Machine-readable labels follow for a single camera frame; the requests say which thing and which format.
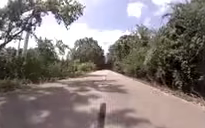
tree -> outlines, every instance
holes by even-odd
[[[92,62],[97,68],[104,66],[104,51],[93,38],[83,38],[75,42],[71,50],[71,59],[80,60],[81,63]]]
[[[18,40],[22,32],[34,34],[42,17],[53,14],[58,24],[68,26],[83,12],[83,6],[73,0],[9,0],[0,9],[0,50],[13,40]]]

road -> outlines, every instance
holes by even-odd
[[[6,128],[95,128],[103,102],[105,128],[205,128],[204,108],[109,70],[0,95],[0,110]]]

vegetation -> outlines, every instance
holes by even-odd
[[[81,63],[92,62],[97,69],[104,67],[104,51],[93,38],[77,40],[69,58],[72,60],[78,59]]]
[[[0,80],[4,80],[0,86],[11,89],[20,80],[61,79],[110,67],[205,98],[205,0],[170,6],[172,12],[164,15],[167,24],[158,30],[137,25],[110,46],[105,64],[104,51],[93,38],[77,40],[74,48],[62,41],[37,38],[36,48],[28,49],[24,57],[17,56],[25,49],[5,46],[20,40],[23,32],[37,37],[34,32],[43,16],[53,14],[68,28],[84,7],[72,0],[9,1],[0,9]],[[67,58],[62,59],[67,50]]]
[[[166,25],[137,26],[110,47],[108,62],[118,72],[205,97],[205,0],[171,6]]]

dark object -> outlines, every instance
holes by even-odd
[[[104,128],[106,117],[106,103],[100,105],[100,111],[98,115],[98,128]]]

white sky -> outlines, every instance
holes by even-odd
[[[81,3],[87,6],[87,4],[95,5],[99,4],[100,0],[79,0]],[[0,0],[0,7],[3,7],[7,3],[7,0]],[[52,15],[48,15],[43,18],[41,27],[37,28],[36,35],[38,37],[46,37],[52,40],[63,40],[63,42],[70,47],[73,47],[74,42],[77,39],[84,37],[93,37],[96,39],[100,46],[103,47],[105,52],[108,51],[109,46],[114,43],[120,36],[129,34],[129,31],[121,30],[97,30],[89,28],[87,23],[74,22],[70,29],[67,30],[64,25],[58,25]],[[7,47],[17,47],[17,43],[11,42]],[[36,42],[33,38],[30,39],[28,47],[35,47]]]
[[[90,7],[95,7],[96,5],[100,4],[103,0],[78,0],[79,2],[86,5],[86,11]],[[127,7],[127,14],[130,17],[140,18],[142,14],[142,8],[147,7],[144,5],[140,0],[138,2],[130,2]],[[176,1],[184,1],[184,0],[151,0],[155,5],[159,7],[159,10],[154,15],[162,15],[168,9],[166,7],[167,3],[176,2]],[[7,3],[7,0],[0,0],[0,7],[3,7]],[[151,18],[146,18],[144,24],[146,26],[150,26]],[[37,28],[36,35],[38,37],[47,37],[48,39],[52,40],[63,40],[63,42],[70,47],[74,45],[74,42],[77,39],[84,38],[84,37],[93,37],[99,42],[99,45],[103,47],[105,52],[107,52],[109,46],[113,44],[120,36],[124,34],[129,34],[128,30],[99,30],[93,29],[88,26],[87,23],[84,22],[74,22],[69,30],[63,25],[58,25],[54,18],[49,15],[43,19],[42,26]],[[17,47],[17,44],[10,43],[8,46]],[[29,41],[29,48],[36,46],[35,40],[30,39]]]

